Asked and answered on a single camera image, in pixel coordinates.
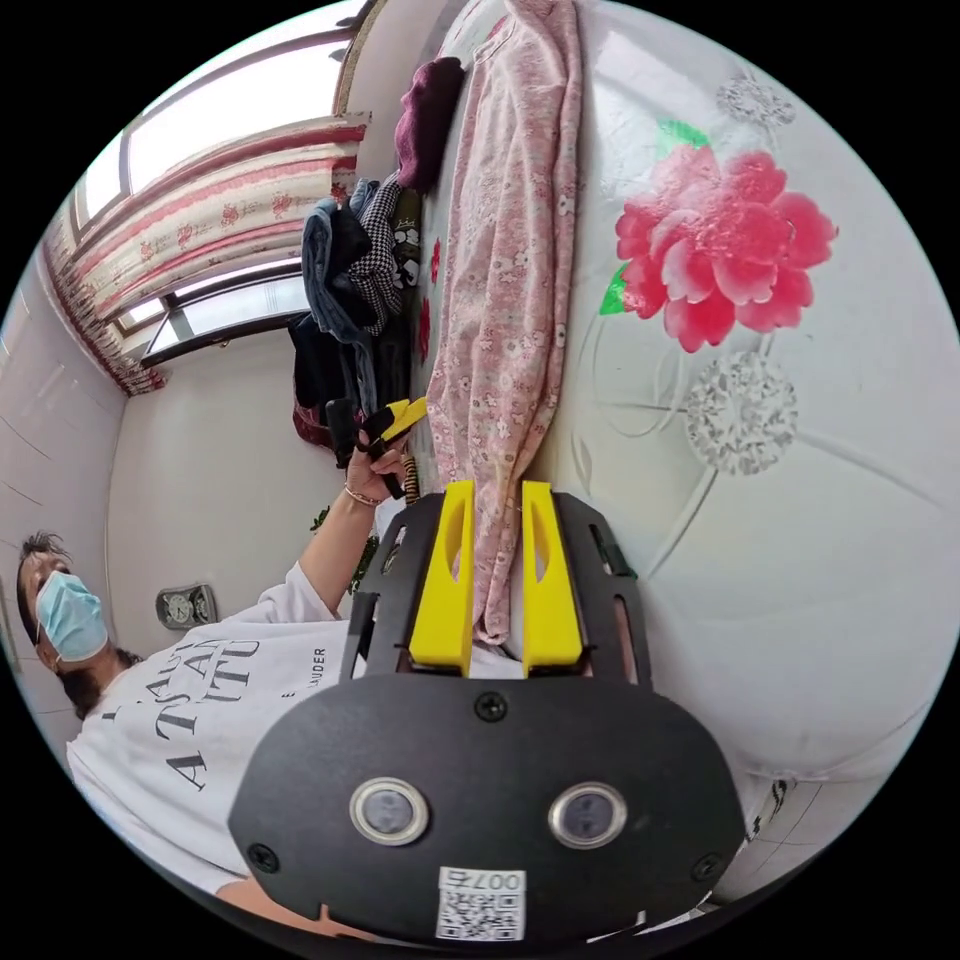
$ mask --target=face mask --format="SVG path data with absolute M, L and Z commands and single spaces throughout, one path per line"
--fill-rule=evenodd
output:
M 50 574 L 37 595 L 37 620 L 65 663 L 87 660 L 107 645 L 100 601 L 71 574 Z

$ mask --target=woman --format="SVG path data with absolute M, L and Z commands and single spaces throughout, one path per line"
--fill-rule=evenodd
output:
M 227 816 L 260 738 L 287 710 L 339 679 L 348 624 L 333 611 L 376 508 L 384 504 L 389 512 L 386 474 L 402 481 L 399 446 L 375 463 L 357 450 L 343 492 L 282 584 L 256 606 L 197 627 L 145 660 L 110 641 L 99 599 L 71 574 L 56 537 L 28 540 L 18 572 L 24 628 L 83 721 L 67 760 L 93 809 L 142 856 L 194 886 L 327 934 L 346 928 L 325 911 L 318 922 L 306 920 L 263 893 Z M 519 664 L 475 650 L 472 676 L 520 674 Z

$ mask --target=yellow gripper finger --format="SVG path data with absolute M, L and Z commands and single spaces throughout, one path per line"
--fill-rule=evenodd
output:
M 459 569 L 455 571 L 457 555 Z M 473 481 L 447 485 L 410 656 L 422 667 L 470 673 L 473 646 Z
M 537 559 L 543 570 L 538 576 Z M 577 608 L 549 483 L 523 484 L 523 674 L 570 668 L 583 653 Z
M 385 442 L 389 442 L 401 433 L 405 433 L 418 420 L 422 420 L 427 415 L 427 398 L 398 400 L 396 403 L 387 404 L 387 407 L 393 414 L 393 423 L 381 434 Z

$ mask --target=pile of clothes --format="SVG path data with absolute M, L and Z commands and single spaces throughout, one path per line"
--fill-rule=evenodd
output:
M 349 198 L 321 200 L 303 228 L 310 313 L 288 325 L 297 433 L 333 449 L 326 405 L 347 397 L 358 419 L 407 399 L 420 272 L 421 196 L 440 174 L 464 71 L 451 57 L 422 66 L 402 98 L 399 169 L 361 178 Z
M 345 203 L 325 198 L 303 230 L 310 313 L 289 326 L 296 350 L 294 425 L 331 447 L 326 404 L 349 397 L 358 415 L 405 399 L 410 324 L 404 291 L 419 270 L 420 196 L 397 175 L 361 179 Z

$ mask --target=white t-shirt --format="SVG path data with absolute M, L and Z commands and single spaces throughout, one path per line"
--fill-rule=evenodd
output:
M 279 717 L 337 683 L 347 630 L 296 565 L 255 607 L 120 674 L 67 745 L 74 783 L 122 839 L 188 883 L 216 893 L 246 878 L 227 829 L 244 770 Z M 522 667 L 475 647 L 470 675 L 520 679 Z

